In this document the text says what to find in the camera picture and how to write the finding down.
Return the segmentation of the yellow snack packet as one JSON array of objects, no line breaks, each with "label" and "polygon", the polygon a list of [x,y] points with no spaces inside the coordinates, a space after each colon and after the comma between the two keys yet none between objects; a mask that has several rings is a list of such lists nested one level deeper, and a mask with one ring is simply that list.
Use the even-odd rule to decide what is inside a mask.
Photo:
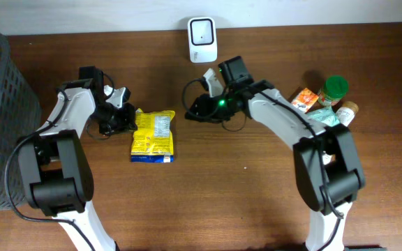
[{"label": "yellow snack packet", "polygon": [[131,162],[171,163],[174,161],[174,142],[170,124],[175,111],[135,111],[137,130],[133,133]]}]

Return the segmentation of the orange white snack packet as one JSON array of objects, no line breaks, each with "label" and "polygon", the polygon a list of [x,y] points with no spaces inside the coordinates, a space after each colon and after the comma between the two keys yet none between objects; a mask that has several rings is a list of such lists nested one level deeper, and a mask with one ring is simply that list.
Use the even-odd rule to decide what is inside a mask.
[{"label": "orange white snack packet", "polygon": [[319,96],[308,88],[302,89],[291,104],[303,113],[307,113],[310,108],[318,101]]}]

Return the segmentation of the mint green tissue packet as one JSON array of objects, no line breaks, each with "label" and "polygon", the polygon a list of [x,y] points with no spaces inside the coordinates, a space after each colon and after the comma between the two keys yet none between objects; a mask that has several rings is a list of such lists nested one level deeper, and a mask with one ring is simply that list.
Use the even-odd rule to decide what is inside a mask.
[{"label": "mint green tissue packet", "polygon": [[309,118],[324,123],[330,127],[336,126],[341,123],[331,107],[317,109],[312,112],[308,112],[306,115]]}]

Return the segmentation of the green lid jar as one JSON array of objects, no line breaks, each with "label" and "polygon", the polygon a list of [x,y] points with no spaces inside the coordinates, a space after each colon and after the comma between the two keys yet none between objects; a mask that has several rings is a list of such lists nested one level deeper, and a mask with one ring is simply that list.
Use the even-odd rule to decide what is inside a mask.
[{"label": "green lid jar", "polygon": [[348,81],[339,75],[329,77],[318,92],[318,102],[324,107],[336,105],[348,92]]}]

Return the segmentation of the white cream tube gold cap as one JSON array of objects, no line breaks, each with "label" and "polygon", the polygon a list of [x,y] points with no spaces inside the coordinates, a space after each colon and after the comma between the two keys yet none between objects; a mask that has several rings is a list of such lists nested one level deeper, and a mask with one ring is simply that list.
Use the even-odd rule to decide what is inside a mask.
[{"label": "white cream tube gold cap", "polygon": [[333,112],[331,109],[326,109],[328,114],[323,123],[330,127],[338,124],[348,127],[358,111],[359,106],[356,103],[352,101],[345,101],[336,112]]}]

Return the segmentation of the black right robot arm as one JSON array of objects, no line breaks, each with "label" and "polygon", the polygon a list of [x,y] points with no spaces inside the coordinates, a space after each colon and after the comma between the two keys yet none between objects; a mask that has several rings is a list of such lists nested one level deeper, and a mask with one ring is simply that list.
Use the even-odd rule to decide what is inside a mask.
[{"label": "black right robot arm", "polygon": [[348,127],[328,126],[308,117],[265,79],[255,81],[240,56],[218,65],[194,81],[206,91],[191,106],[188,120],[224,123],[243,112],[269,128],[291,150],[299,194],[310,209],[304,250],[345,250],[345,221],[366,185],[362,164]]}]

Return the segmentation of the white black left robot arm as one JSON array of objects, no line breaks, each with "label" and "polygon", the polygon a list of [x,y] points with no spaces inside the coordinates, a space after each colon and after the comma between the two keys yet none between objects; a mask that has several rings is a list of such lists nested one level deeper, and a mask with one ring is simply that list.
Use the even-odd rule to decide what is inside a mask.
[{"label": "white black left robot arm", "polygon": [[28,204],[43,212],[43,222],[59,224],[78,250],[119,248],[94,208],[94,178],[80,141],[88,120],[103,138],[137,130],[130,91],[105,84],[107,78],[95,66],[81,67],[77,80],[59,87],[48,120],[15,148]]}]

